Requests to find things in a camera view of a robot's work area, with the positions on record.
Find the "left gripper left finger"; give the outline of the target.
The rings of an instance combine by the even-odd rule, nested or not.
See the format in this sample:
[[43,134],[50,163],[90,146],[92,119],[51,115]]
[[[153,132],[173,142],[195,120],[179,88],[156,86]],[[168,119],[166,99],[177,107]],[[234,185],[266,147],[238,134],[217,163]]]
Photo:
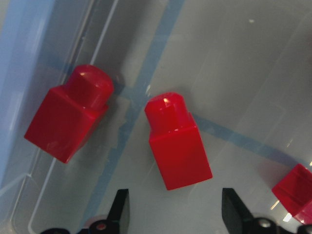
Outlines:
[[130,223],[128,189],[119,189],[107,216],[107,234],[127,234]]

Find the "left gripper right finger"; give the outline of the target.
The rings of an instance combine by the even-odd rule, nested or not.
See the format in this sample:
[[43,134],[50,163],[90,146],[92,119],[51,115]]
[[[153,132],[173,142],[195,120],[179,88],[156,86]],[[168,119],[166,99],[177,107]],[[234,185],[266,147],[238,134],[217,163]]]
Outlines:
[[233,188],[222,189],[222,220],[230,234],[248,234],[254,216]]

